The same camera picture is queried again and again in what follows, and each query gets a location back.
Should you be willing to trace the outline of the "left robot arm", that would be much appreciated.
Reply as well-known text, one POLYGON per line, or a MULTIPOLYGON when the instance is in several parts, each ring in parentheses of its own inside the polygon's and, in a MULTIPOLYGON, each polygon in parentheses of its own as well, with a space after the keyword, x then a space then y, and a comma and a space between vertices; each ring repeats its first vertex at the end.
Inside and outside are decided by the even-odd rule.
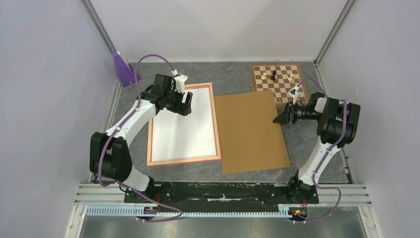
POLYGON ((156 74, 152 85, 137 97, 133 107, 106 132, 95 132, 90 141, 89 169, 99 178, 106 177, 136 190, 143 202, 154 199, 153 179, 133 167, 129 146, 143 126, 160 111, 187 116, 193 94, 185 92, 188 77, 183 74, 156 74))

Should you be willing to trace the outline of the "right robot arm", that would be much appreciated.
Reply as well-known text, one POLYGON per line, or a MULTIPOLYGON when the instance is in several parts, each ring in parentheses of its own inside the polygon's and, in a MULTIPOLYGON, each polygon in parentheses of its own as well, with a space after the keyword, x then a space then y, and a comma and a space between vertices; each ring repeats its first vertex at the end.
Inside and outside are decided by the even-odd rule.
POLYGON ((290 178, 286 198, 293 203, 313 202, 316 184, 332 157, 356 137, 361 106, 327 97, 321 92, 311 94, 307 105, 287 103, 274 120, 294 124, 299 119, 317 122, 317 142, 306 163, 290 178))

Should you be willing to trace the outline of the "brown cardboard backing board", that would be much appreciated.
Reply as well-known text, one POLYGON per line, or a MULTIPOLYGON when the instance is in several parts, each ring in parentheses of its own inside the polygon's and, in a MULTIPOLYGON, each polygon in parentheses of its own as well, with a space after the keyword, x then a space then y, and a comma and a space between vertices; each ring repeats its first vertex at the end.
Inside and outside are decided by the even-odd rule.
POLYGON ((291 166, 270 91, 216 96, 214 103, 224 174, 291 166))

